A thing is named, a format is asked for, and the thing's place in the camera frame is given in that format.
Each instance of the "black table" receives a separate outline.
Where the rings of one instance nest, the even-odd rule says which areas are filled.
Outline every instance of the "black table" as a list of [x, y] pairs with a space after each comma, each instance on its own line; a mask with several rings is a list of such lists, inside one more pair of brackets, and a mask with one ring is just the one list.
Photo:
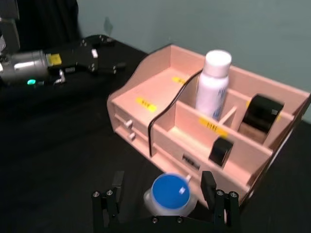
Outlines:
[[[90, 195], [109, 188], [116, 170], [126, 174], [120, 221], [150, 215], [142, 196], [161, 171], [113, 133], [106, 109], [146, 54], [121, 43], [99, 54], [127, 70], [0, 93], [0, 232], [92, 232]], [[244, 232], [311, 232], [310, 132], [306, 122], [294, 131], [242, 214]], [[198, 205], [192, 216], [208, 211]]]

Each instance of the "black cloth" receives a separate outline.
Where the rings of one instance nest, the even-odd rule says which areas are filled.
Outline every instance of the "black cloth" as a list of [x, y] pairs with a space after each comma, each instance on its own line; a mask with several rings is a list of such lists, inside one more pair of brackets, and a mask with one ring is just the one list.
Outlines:
[[80, 38], [76, 0], [17, 0], [20, 51], [57, 47]]
[[[115, 77], [81, 73], [64, 86], [0, 92], [0, 232], [92, 232], [90, 195], [116, 170], [125, 171], [121, 222], [150, 215], [143, 193], [162, 172], [113, 133], [106, 109], [144, 56], [117, 43], [99, 50], [101, 63], [127, 62]], [[298, 125], [242, 213], [243, 232], [311, 232], [310, 131]], [[191, 216], [210, 218], [201, 205]]]

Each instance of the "wooden organizer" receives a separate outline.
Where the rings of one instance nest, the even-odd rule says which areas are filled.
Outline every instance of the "wooden organizer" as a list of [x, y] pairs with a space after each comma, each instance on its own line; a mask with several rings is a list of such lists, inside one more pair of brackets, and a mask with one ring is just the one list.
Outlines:
[[[239, 193], [242, 203], [301, 120], [310, 94], [231, 66], [217, 122], [194, 109], [204, 59], [174, 45], [150, 54], [126, 85], [109, 96], [109, 117], [113, 130], [158, 168], [191, 175], [191, 191], [201, 203], [206, 205], [200, 188], [203, 170], [213, 173], [218, 189]], [[285, 103], [263, 144], [237, 132], [250, 100], [258, 93]], [[208, 159], [219, 136], [234, 143], [222, 167]]]

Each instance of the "blue lid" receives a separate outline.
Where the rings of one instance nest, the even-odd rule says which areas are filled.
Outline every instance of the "blue lid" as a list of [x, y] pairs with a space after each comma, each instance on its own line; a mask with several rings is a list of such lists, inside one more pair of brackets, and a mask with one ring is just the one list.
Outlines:
[[159, 176], [152, 185], [151, 192], [156, 202], [167, 209], [179, 209], [190, 199], [188, 183], [175, 174]]

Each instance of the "green led light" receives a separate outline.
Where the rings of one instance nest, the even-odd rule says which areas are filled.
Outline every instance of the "green led light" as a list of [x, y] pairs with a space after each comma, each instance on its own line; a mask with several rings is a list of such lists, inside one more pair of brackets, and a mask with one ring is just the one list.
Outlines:
[[29, 80], [27, 81], [27, 84], [28, 84], [28, 85], [34, 85], [34, 84], [35, 84], [35, 80], [34, 80], [34, 79], [29, 79]]

